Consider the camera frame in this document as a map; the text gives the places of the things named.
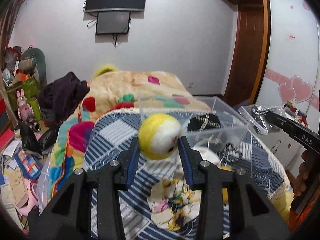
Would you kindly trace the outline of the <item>person's right hand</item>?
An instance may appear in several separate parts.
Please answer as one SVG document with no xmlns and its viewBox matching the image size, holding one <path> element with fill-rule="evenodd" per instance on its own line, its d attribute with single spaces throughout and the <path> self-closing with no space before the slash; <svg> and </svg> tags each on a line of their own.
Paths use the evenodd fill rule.
<svg viewBox="0 0 320 240">
<path fill-rule="evenodd" d="M 309 155 L 310 153 L 307 150 L 302 153 L 302 159 L 304 162 L 300 164 L 299 175 L 297 176 L 296 182 L 293 186 L 294 198 L 299 197 L 306 190 L 305 181 L 308 179 L 311 170 L 311 158 Z"/>
</svg>

